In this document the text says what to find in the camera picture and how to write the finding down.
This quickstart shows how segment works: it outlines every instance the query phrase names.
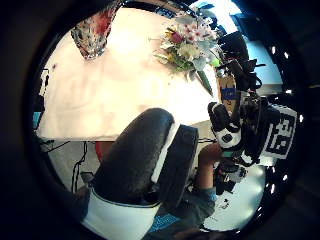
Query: person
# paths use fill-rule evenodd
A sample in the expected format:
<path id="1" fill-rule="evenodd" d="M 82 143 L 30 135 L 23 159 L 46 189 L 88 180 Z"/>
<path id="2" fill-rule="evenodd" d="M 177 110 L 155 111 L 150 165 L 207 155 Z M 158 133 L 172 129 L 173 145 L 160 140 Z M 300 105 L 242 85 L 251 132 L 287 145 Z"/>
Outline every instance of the person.
<path id="1" fill-rule="evenodd" d="M 198 169 L 192 191 L 186 190 L 181 203 L 175 209 L 161 206 L 152 227 L 143 240 L 221 240 L 223 233 L 202 232 L 199 227 L 211 216 L 215 207 L 214 164 L 221 159 L 222 150 L 218 143 L 201 149 Z"/>

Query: vase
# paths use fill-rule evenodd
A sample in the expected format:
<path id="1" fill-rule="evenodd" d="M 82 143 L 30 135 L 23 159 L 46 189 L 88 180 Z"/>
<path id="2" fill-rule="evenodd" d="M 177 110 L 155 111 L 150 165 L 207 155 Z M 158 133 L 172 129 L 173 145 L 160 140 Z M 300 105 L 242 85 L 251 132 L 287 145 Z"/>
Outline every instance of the vase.
<path id="1" fill-rule="evenodd" d="M 110 2 L 103 10 L 71 29 L 71 36 L 86 60 L 95 59 L 104 53 L 113 19 L 122 2 L 123 0 Z"/>

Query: flower bouquet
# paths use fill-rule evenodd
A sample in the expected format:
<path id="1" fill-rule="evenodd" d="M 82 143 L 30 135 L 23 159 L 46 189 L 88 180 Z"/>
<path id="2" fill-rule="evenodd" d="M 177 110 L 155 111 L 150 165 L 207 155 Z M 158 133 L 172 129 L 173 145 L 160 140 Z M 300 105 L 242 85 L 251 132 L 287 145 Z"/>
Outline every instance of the flower bouquet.
<path id="1" fill-rule="evenodd" d="M 157 52 L 155 56 L 161 63 L 172 65 L 175 72 L 197 72 L 203 86 L 212 95 L 203 71 L 206 64 L 215 65 L 217 61 L 211 49 L 217 44 L 219 35 L 210 27 L 212 20 L 179 12 L 173 21 L 162 38 L 162 53 Z"/>

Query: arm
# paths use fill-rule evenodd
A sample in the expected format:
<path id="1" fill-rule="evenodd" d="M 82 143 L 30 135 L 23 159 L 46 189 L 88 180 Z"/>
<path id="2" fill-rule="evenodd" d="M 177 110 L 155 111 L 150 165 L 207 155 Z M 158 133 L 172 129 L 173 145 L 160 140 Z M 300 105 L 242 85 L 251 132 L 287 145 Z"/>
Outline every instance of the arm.
<path id="1" fill-rule="evenodd" d="M 205 146 L 198 156 L 198 171 L 195 187 L 208 189 L 213 187 L 213 164 L 220 160 L 222 150 L 218 143 Z"/>

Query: white table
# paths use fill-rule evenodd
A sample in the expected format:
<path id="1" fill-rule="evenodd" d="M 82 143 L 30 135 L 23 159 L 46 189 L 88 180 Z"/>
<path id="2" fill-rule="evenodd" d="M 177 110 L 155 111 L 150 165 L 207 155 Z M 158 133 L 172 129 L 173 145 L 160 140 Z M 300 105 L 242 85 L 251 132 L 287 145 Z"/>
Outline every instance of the white table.
<path id="1" fill-rule="evenodd" d="M 184 73 L 172 74 L 153 56 L 169 22 L 155 13 L 121 8 L 106 52 L 90 61 L 84 60 L 67 33 L 46 64 L 50 69 L 46 111 L 37 135 L 55 140 L 115 140 L 151 107 L 166 109 L 185 125 L 208 120 L 208 103 L 219 101 L 214 70 L 206 67 L 212 98 L 198 80 L 187 82 Z"/>

